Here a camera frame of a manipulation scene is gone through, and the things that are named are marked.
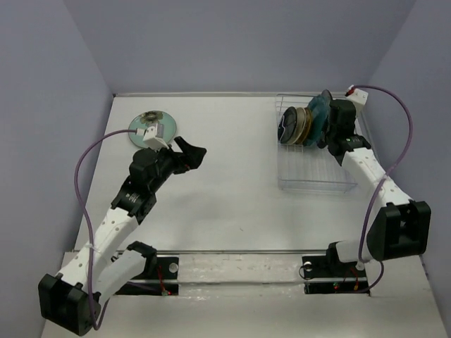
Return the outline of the yellow amber plate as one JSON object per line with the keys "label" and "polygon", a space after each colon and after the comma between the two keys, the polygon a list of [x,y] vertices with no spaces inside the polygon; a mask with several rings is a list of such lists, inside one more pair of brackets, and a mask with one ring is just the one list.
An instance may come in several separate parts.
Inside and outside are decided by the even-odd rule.
{"label": "yellow amber plate", "polygon": [[303,144],[306,142],[313,122],[312,113],[308,108],[304,109],[304,127],[302,133],[298,139],[298,144]]}

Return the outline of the teal scalloped plate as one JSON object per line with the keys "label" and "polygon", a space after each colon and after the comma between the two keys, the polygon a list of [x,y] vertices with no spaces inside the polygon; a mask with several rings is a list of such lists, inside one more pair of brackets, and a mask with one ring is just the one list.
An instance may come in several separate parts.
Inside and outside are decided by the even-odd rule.
{"label": "teal scalloped plate", "polygon": [[309,136],[303,145],[311,146],[317,143],[321,138],[323,126],[326,123],[330,113],[330,105],[327,106],[323,100],[323,97],[319,94],[308,103],[307,108],[312,113],[313,122]]}

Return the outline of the cream plate with black spot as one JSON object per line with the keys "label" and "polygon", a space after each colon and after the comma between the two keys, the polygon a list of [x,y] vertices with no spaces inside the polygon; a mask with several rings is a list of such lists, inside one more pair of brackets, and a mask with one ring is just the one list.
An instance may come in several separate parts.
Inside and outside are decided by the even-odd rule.
{"label": "cream plate with black spot", "polygon": [[301,144],[307,138],[307,129],[309,125],[309,117],[306,108],[296,108],[296,125],[289,140],[289,144]]}

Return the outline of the light green floral plate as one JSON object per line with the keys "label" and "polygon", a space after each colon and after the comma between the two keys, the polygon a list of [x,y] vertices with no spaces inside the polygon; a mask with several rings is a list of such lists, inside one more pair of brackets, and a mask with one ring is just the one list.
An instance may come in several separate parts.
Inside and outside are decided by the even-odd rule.
{"label": "light green floral plate", "polygon": [[129,128],[131,130],[135,131],[135,133],[129,134],[130,141],[135,146],[137,146],[136,145],[136,141],[137,141],[136,129],[137,128],[147,129],[151,124],[154,124],[154,123],[163,124],[163,126],[164,126],[163,138],[169,145],[169,143],[172,141],[172,139],[174,138],[174,136],[176,134],[177,125],[176,125],[173,117],[164,111],[147,111],[147,112],[144,112],[144,113],[141,113],[140,115],[138,115],[129,125]]}

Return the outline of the brown rimmed cream plate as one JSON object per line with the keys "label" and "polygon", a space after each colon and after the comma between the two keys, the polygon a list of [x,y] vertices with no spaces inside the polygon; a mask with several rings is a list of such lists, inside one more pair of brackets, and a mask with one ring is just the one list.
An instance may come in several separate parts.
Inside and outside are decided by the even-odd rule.
{"label": "brown rimmed cream plate", "polygon": [[323,97],[325,104],[327,106],[329,106],[330,102],[333,100],[333,96],[332,96],[331,92],[328,89],[325,89],[321,92],[321,96]]}

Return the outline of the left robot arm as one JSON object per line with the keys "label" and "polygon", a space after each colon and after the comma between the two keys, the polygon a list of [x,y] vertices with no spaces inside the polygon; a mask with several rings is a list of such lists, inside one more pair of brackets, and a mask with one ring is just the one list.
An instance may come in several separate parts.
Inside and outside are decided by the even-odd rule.
{"label": "left robot arm", "polygon": [[148,278],[156,270],[156,249],[142,242],[129,244],[116,258],[118,247],[156,204],[156,193],[171,175],[197,169],[207,153],[176,137],[178,151],[169,145],[135,152],[129,174],[97,229],[87,223],[88,240],[55,275],[39,281],[43,318],[82,337],[98,330],[109,299],[133,277]]}

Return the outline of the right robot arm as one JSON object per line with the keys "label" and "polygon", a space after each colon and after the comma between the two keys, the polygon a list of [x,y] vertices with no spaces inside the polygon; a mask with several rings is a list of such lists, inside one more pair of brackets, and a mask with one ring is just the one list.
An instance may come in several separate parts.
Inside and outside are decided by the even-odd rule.
{"label": "right robot arm", "polygon": [[361,237],[329,244],[326,271],[340,277],[359,263],[423,254],[431,221],[429,205],[404,193],[378,162],[370,143],[356,134],[357,110],[350,100],[334,99],[329,106],[323,132],[327,150],[371,197]]}

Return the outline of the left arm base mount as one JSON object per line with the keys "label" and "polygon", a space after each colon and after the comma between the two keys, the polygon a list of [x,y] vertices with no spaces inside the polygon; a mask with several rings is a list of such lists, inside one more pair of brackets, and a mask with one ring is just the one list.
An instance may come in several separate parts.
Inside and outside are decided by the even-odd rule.
{"label": "left arm base mount", "polygon": [[177,296],[178,271],[178,256],[158,256],[155,264],[146,263],[144,271],[123,285],[116,295]]}

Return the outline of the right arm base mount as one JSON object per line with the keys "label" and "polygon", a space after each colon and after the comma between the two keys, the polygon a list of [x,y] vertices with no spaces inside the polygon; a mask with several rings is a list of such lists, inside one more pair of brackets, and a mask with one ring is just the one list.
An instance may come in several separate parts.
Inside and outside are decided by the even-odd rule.
{"label": "right arm base mount", "polygon": [[365,269],[359,270],[356,262],[331,263],[326,255],[303,256],[298,273],[309,295],[355,293],[369,287]]}

